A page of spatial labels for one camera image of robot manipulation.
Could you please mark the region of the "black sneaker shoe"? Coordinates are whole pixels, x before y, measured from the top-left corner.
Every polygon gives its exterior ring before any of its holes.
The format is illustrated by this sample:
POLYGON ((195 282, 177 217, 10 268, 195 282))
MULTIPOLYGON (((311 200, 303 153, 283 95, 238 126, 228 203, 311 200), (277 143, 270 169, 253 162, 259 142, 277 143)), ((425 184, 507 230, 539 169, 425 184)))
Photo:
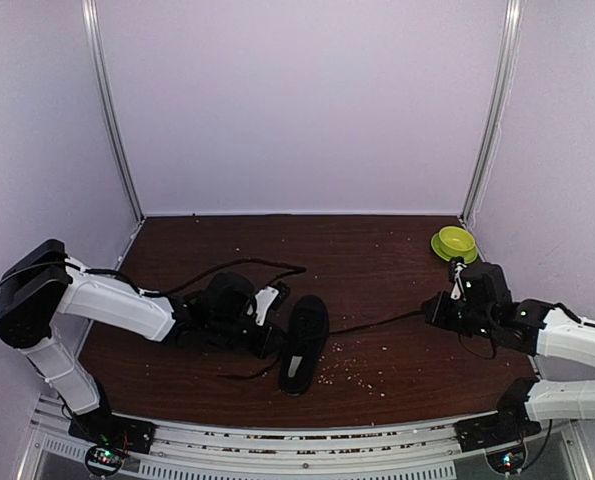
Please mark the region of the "black sneaker shoe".
POLYGON ((328 335, 329 315, 324 301, 316 295, 301 297, 289 318, 278 379, 282 392, 301 396, 308 391, 328 335))

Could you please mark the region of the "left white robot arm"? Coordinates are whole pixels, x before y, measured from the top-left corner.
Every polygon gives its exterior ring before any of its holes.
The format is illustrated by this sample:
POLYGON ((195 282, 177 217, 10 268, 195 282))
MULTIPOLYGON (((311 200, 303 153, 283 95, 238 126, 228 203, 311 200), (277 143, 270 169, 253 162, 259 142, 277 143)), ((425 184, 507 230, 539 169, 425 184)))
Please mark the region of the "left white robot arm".
POLYGON ((209 284, 187 295, 152 291, 117 271, 84 265, 67 255, 63 242, 49 239, 0 279, 0 340, 82 416, 88 434, 110 444, 120 436, 120 421, 107 411, 100 383, 63 345, 54 316, 87 318, 179 349, 212 344, 265 358, 285 337, 267 316, 290 289, 281 281, 256 288, 231 268, 209 270, 209 284))

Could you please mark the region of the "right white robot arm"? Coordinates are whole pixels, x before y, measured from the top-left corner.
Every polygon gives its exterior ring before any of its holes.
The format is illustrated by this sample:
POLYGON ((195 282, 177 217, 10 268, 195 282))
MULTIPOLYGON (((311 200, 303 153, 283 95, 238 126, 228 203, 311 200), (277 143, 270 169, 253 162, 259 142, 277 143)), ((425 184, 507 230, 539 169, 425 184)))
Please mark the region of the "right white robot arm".
MULTIPOLYGON (((595 320, 562 303, 512 298, 501 266, 449 263, 452 289, 421 305, 425 322, 459 336, 479 336, 493 348, 531 357, 559 358, 595 368, 595 320)), ((556 382, 517 379, 497 404, 489 430, 496 440, 512 440, 528 424, 595 420, 595 380, 556 382)))

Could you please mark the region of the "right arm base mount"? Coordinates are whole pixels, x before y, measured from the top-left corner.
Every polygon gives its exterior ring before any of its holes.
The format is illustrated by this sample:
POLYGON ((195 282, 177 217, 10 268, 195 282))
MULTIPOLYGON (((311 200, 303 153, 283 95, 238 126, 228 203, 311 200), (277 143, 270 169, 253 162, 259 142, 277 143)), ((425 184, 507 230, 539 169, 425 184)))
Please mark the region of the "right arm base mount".
POLYGON ((454 429, 462 453, 483 451, 488 467, 507 477, 531 464, 526 440, 542 431, 539 422, 500 413, 461 420, 454 429))

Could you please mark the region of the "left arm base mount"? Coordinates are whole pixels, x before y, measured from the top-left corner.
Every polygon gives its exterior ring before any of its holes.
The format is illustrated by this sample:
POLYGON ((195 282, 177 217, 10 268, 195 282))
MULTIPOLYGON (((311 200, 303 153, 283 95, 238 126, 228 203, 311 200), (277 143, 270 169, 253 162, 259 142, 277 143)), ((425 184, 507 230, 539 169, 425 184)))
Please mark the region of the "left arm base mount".
POLYGON ((68 434, 91 443, 84 465, 92 475, 106 478, 117 474, 132 454, 148 454, 155 431, 151 422, 112 416, 108 429, 73 418, 68 434))

